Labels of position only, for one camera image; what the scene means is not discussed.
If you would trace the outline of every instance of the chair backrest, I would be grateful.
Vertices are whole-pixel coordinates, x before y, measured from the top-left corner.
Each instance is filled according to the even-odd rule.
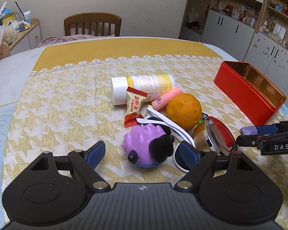
[[[102,23],[101,36],[105,36],[105,23],[108,23],[108,33],[111,35],[111,24],[115,24],[114,34],[119,36],[121,31],[122,19],[109,13],[82,13],[65,18],[65,36],[70,35],[70,25],[75,24],[75,33],[78,34],[78,24],[82,24],[82,34],[85,35],[85,23],[89,23],[88,34],[92,34],[92,23],[96,23],[95,36],[98,36],[98,23]]]

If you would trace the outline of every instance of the orange fruit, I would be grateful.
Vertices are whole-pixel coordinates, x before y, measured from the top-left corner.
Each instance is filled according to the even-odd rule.
[[[184,130],[190,130],[201,118],[200,102],[191,94],[179,94],[167,105],[166,115]]]

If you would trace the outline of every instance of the white bottle cap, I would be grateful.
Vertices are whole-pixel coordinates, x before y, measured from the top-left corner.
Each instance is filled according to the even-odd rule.
[[[111,78],[111,97],[113,105],[127,104],[127,88],[128,82],[126,77]]]

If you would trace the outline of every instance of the dining table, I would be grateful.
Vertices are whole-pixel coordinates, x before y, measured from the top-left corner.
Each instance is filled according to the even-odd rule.
[[[170,74],[183,92],[194,95],[203,112],[221,120],[237,137],[253,125],[215,84],[224,61],[237,61],[218,47],[178,39],[105,37],[39,47],[0,60],[0,229],[9,222],[1,195],[40,153],[67,155],[99,140],[106,155],[97,173],[115,182],[170,182],[184,173],[171,158],[157,168],[137,168],[121,148],[130,131],[125,105],[111,100],[112,77]],[[145,115],[148,104],[140,112]],[[288,120],[283,105],[269,123]],[[283,193],[276,222],[288,229],[288,155],[261,156],[240,147]]]

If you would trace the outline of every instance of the purple spiky toy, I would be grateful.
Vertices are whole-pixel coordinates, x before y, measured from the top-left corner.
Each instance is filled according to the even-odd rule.
[[[159,126],[151,123],[136,125],[124,135],[122,148],[128,160],[137,167],[157,167],[173,154],[174,137],[165,134]]]

